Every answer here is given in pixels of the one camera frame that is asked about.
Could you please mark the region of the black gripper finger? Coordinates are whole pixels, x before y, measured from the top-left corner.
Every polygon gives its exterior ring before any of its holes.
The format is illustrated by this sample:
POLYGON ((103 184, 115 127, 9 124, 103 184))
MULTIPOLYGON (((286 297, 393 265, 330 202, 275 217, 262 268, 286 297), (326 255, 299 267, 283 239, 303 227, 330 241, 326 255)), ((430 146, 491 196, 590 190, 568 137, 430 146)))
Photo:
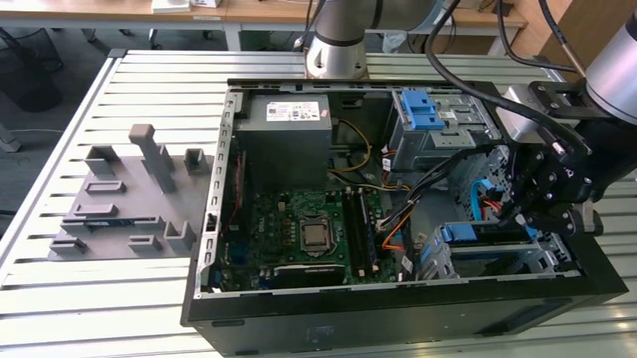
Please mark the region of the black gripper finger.
POLYGON ((545 204, 546 190, 554 184, 549 179, 554 175, 550 159, 538 146, 517 146, 512 151, 506 176, 510 188, 498 214, 499 227, 510 225, 518 215, 526 220, 545 204))
POLYGON ((536 230, 564 237, 584 233, 582 215, 569 202, 558 201, 553 193, 540 195, 521 206, 520 215, 536 230))

